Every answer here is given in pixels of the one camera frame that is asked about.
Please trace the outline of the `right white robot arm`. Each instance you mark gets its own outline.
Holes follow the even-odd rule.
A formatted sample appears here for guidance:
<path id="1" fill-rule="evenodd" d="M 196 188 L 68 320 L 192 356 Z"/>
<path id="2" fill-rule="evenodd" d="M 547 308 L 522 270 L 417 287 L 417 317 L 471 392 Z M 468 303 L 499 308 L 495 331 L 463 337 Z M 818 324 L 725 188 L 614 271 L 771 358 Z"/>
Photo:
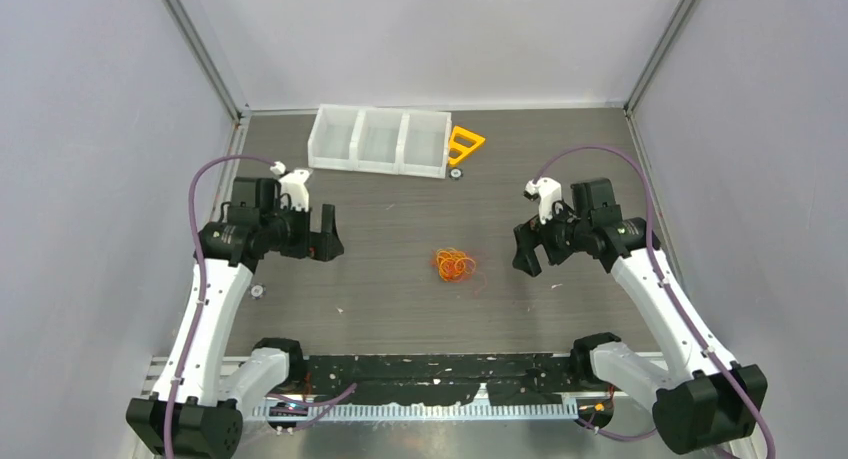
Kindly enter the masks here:
<path id="1" fill-rule="evenodd" d="M 626 218 L 610 180 L 574 183 L 572 201 L 549 177 L 530 180 L 524 195 L 538 212 L 514 230 L 512 265 L 531 277 L 574 254 L 597 260 L 633 301 L 659 346 L 658 366 L 610 332 L 574 341 L 570 371 L 584 389 L 609 384 L 650 412 L 664 444 L 687 454 L 751 436 L 768 382 L 755 365 L 741 365 L 695 311 L 674 277 L 646 219 Z"/>

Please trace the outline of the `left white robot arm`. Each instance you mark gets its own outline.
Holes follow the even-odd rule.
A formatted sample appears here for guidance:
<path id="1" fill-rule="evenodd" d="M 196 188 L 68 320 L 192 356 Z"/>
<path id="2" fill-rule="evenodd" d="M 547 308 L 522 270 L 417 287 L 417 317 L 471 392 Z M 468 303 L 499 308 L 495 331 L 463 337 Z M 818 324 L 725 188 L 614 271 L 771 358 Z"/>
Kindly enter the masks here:
<path id="1" fill-rule="evenodd" d="M 198 232 L 193 281 L 174 347 L 153 391 L 134 398 L 126 420 L 145 446 L 162 458 L 230 458 L 245 419 L 278 388 L 298 391 L 307 377 L 300 343 L 264 338 L 247 361 L 221 376 L 239 305 L 267 253 L 328 262 L 340 256 L 335 207 L 321 208 L 321 227 L 310 228 L 310 172 L 279 179 L 238 177 L 221 217 Z"/>

